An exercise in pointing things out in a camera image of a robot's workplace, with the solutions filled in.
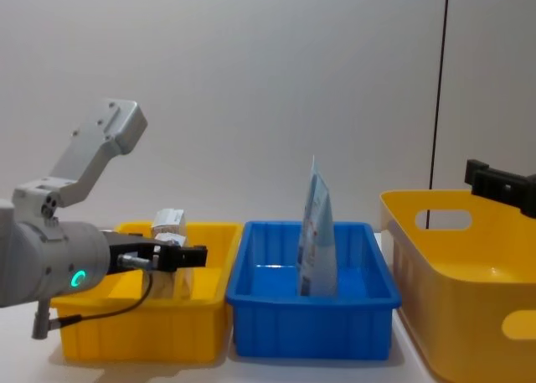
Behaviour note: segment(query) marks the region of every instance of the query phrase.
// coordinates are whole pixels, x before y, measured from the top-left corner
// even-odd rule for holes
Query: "yellow plastic basket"
[[[151,222],[119,225],[121,233],[151,234]],[[225,289],[235,261],[242,225],[187,224],[188,243],[206,245],[207,265],[195,268],[188,300],[148,299],[140,308],[111,318],[61,329],[68,360],[131,360],[199,363],[214,361],[230,326]],[[106,277],[97,287],[55,298],[59,316],[110,312],[134,303],[142,293],[142,273]]]
[[[468,191],[381,198],[400,316],[429,367],[459,383],[536,381],[536,220]],[[472,224],[423,230],[422,210],[466,210]]]

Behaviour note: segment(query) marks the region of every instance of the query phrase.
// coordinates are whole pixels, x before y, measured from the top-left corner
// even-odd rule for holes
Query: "white table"
[[[232,344],[217,365],[82,364],[63,360],[59,332],[30,338],[35,303],[0,309],[0,376],[17,383],[419,383],[435,382],[423,365],[396,312],[393,346],[385,362],[264,360],[240,358]]]

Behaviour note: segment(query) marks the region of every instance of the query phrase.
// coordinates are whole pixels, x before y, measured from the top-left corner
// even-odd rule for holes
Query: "green led light ring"
[[[70,286],[72,288],[78,287],[82,281],[85,280],[85,271],[79,270],[77,271],[74,276],[70,279]]]

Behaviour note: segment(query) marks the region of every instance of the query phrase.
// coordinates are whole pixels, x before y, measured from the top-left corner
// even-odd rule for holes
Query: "white wall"
[[[443,0],[0,0],[0,196],[45,176],[102,97],[149,128],[64,219],[335,218],[426,188]]]
[[[466,160],[536,173],[534,0],[450,0],[434,188],[467,189]]]

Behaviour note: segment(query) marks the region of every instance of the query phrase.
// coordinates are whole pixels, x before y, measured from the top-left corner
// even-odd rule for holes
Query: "basket handle hole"
[[[415,223],[426,229],[426,216],[430,211],[430,230],[466,230],[472,224],[471,213],[467,210],[422,210],[417,213]]]
[[[502,331],[509,339],[536,339],[536,310],[518,310],[502,321]]]

